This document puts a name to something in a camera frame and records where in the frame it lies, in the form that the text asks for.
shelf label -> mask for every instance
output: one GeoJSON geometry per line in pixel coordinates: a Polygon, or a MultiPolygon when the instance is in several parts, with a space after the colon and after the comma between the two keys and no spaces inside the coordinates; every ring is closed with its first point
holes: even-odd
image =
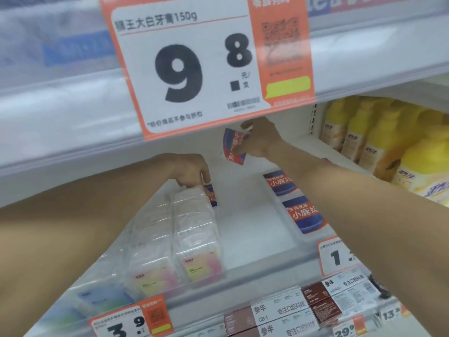
{"type": "Polygon", "coordinates": [[[174,331],[163,295],[92,318],[89,323],[97,337],[166,336],[174,331]]]}
{"type": "Polygon", "coordinates": [[[334,337],[356,337],[368,333],[363,315],[357,316],[337,325],[332,329],[334,337]]]}
{"type": "Polygon", "coordinates": [[[398,301],[395,304],[382,309],[379,312],[379,316],[381,321],[386,323],[395,320],[398,317],[407,318],[410,316],[410,311],[398,301]]]}
{"type": "Polygon", "coordinates": [[[332,275],[360,264],[359,259],[337,236],[320,240],[317,245],[323,276],[332,275]]]}
{"type": "Polygon", "coordinates": [[[315,101],[306,0],[101,0],[146,140],[315,101]]]}

right arm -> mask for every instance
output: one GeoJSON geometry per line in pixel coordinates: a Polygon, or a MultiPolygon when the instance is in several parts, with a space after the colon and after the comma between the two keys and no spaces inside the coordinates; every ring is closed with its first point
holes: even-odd
{"type": "Polygon", "coordinates": [[[285,142],[265,117],[236,153],[275,163],[355,255],[433,336],[447,336],[449,209],[399,187],[323,162],[285,142]]]}

